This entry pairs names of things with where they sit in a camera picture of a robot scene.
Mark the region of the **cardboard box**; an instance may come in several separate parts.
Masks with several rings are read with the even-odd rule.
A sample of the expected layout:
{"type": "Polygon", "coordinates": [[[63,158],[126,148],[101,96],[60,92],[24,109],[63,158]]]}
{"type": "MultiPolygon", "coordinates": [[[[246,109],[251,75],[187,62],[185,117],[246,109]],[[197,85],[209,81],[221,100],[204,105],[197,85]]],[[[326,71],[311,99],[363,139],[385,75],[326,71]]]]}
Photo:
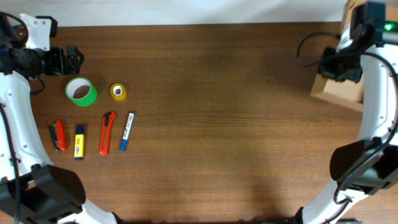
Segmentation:
{"type": "Polygon", "coordinates": [[[363,111],[364,79],[359,83],[336,82],[317,74],[310,96],[354,111],[363,111]]]}

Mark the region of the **green tape roll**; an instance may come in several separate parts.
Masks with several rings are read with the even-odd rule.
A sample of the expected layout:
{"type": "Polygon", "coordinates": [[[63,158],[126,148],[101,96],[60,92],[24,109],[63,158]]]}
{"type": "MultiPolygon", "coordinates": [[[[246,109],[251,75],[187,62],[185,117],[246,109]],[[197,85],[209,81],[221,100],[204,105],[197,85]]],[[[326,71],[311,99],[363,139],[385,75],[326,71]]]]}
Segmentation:
{"type": "Polygon", "coordinates": [[[87,107],[97,98],[97,90],[92,82],[84,77],[70,80],[65,87],[67,98],[76,106],[87,107]]]}

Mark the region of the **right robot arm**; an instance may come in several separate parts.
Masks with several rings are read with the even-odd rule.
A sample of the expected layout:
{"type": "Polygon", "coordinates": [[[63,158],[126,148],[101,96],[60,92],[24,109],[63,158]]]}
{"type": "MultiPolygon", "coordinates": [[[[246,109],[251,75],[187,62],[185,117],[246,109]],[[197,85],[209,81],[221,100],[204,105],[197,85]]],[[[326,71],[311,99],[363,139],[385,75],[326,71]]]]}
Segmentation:
{"type": "Polygon", "coordinates": [[[397,183],[397,2],[348,1],[337,47],[315,61],[317,80],[363,83],[358,140],[337,148],[328,183],[294,223],[339,223],[356,203],[397,183]]]}

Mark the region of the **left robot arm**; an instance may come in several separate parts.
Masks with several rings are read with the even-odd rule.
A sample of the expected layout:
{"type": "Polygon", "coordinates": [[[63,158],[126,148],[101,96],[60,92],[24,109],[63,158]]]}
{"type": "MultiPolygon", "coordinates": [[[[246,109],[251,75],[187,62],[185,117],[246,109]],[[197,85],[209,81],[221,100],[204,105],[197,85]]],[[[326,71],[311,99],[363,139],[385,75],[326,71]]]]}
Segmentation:
{"type": "Polygon", "coordinates": [[[89,79],[79,77],[83,54],[75,46],[50,46],[57,27],[50,16],[1,13],[1,210],[16,223],[119,223],[87,199],[73,171],[54,166],[39,136],[31,80],[71,76],[65,94],[78,106],[97,96],[89,79]]]}

